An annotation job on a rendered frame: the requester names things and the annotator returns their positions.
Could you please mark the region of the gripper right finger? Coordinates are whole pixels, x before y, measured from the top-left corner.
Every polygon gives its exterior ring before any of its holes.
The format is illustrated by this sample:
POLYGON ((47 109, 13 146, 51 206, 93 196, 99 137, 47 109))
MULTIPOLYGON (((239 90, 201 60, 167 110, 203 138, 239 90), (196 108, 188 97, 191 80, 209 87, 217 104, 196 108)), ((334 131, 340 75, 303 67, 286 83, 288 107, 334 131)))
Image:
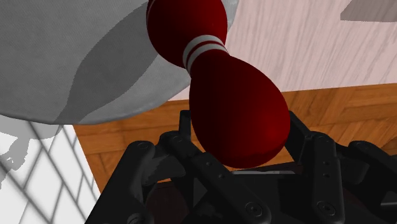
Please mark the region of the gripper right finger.
POLYGON ((397 157, 368 141, 336 143, 290 113, 285 147, 303 167, 319 224, 397 224, 397 157))

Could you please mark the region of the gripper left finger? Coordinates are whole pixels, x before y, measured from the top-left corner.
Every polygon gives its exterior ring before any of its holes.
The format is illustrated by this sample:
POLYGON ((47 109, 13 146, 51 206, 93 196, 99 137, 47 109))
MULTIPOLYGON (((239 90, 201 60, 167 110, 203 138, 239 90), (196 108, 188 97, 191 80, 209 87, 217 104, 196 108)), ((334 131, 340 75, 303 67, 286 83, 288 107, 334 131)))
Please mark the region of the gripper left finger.
POLYGON ((190 124, 190 111, 182 110, 179 129, 163 133, 158 144, 130 143, 85 224, 158 224, 146 201, 167 178, 184 183, 187 224, 270 224, 268 205, 192 143, 190 124))

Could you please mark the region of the dark red bowling pin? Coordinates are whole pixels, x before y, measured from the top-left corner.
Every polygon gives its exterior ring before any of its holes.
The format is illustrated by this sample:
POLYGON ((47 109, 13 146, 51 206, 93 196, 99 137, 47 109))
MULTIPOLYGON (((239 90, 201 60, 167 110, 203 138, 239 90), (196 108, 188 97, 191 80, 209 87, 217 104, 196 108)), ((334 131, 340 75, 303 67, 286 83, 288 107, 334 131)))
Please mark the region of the dark red bowling pin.
POLYGON ((146 26, 158 54, 190 75, 192 125, 205 151, 234 168, 280 152, 290 129, 286 101, 267 76, 226 50, 222 0, 149 0, 146 26))

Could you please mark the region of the large grey round bowl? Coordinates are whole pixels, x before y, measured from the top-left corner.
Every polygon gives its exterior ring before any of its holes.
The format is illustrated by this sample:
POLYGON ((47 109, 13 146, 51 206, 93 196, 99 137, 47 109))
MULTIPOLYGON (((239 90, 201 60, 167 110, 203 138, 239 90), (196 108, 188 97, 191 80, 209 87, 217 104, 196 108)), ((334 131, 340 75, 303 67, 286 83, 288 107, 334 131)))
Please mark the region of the large grey round bowl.
POLYGON ((128 118, 187 89, 146 30, 148 0, 0 0, 0 115, 48 124, 128 118))

